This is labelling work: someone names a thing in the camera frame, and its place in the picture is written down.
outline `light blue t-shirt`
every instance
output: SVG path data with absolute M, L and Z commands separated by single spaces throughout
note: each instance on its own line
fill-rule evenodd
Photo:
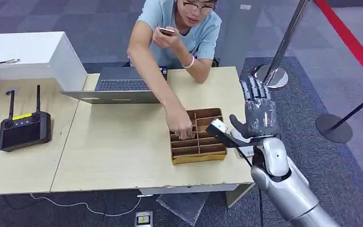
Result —
M 176 27 L 175 11 L 175 0 L 146 0 L 138 20 L 147 23 L 152 30 L 155 30 L 157 26 Z M 212 12 L 196 27 L 192 27 L 187 35 L 181 35 L 180 39 L 187 50 L 197 59 L 213 59 L 221 23 L 220 17 Z M 159 48 L 154 42 L 151 43 L 150 50 L 159 66 L 170 69 L 183 68 L 171 50 Z

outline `stanchion post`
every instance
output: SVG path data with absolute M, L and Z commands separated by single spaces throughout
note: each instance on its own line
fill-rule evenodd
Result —
M 257 77 L 262 83 L 266 84 L 269 88 L 277 89 L 284 87 L 288 82 L 288 75 L 284 69 L 279 68 L 280 63 L 282 62 L 283 56 L 285 55 L 286 49 L 289 46 L 290 39 L 292 37 L 293 31 L 297 22 L 302 14 L 302 11 L 307 4 L 308 0 L 300 0 L 297 5 L 297 8 L 293 14 L 292 19 L 290 20 L 289 26 L 283 36 L 282 42 L 279 45 L 279 48 L 276 51 L 276 55 L 273 58 L 272 63 L 259 66 L 255 72 L 255 77 Z
M 362 108 L 363 103 L 343 119 L 333 114 L 322 114 L 315 122 L 317 129 L 328 140 L 336 143 L 346 143 L 353 137 L 353 130 L 346 121 Z

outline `yellow label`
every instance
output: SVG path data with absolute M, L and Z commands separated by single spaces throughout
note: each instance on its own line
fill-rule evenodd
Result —
M 23 119 L 23 118 L 26 118 L 26 117 L 31 117 L 31 113 L 26 113 L 26 114 L 23 114 L 23 115 L 20 115 L 20 116 L 15 116 L 15 117 L 13 117 L 13 120 Z

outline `robotic arm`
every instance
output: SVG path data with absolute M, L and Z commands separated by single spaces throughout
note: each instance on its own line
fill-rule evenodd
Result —
M 309 182 L 287 156 L 283 142 L 276 138 L 276 105 L 266 86 L 253 77 L 241 81 L 245 98 L 246 123 L 232 114 L 233 127 L 250 142 L 238 140 L 226 133 L 227 127 L 215 120 L 207 132 L 228 148 L 254 147 L 251 176 L 273 205 L 293 227 L 338 227 L 339 225 L 320 206 L 309 188 Z

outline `controller screen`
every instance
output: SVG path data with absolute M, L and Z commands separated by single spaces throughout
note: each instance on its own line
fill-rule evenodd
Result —
M 3 131 L 2 147 L 29 143 L 40 139 L 40 123 L 29 124 Z

